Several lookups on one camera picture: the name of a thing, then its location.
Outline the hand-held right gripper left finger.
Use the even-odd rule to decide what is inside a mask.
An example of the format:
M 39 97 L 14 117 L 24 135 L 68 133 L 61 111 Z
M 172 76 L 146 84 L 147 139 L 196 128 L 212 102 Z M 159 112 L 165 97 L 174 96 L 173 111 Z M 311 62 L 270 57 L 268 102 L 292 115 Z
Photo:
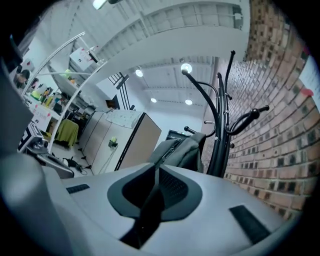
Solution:
M 134 219 L 121 216 L 108 201 L 110 186 L 137 171 L 149 168 L 143 163 L 120 171 L 61 179 L 50 167 L 44 177 L 50 199 L 70 240 L 73 256 L 150 256 L 151 252 L 133 248 L 121 237 L 134 225 Z

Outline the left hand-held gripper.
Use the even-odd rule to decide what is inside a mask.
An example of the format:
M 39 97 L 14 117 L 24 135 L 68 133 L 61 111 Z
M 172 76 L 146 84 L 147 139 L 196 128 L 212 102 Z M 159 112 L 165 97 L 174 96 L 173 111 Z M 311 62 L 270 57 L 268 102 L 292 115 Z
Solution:
M 31 121 L 19 142 L 17 152 L 30 151 L 42 166 L 53 168 L 61 179 L 74 178 L 75 173 L 62 160 L 47 153 L 48 145 L 48 141 L 44 138 L 36 123 Z

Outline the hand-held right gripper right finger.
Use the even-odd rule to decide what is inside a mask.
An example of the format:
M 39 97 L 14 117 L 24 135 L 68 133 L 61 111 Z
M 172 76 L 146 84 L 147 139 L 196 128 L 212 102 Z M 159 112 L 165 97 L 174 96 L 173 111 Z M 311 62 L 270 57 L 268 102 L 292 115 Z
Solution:
M 142 246 L 152 256 L 266 256 L 290 234 L 299 217 L 284 220 L 246 190 L 225 179 L 175 166 L 167 169 L 195 181 L 202 190 L 198 207 L 185 219 L 163 222 Z M 231 213 L 244 206 L 270 232 L 253 244 Z

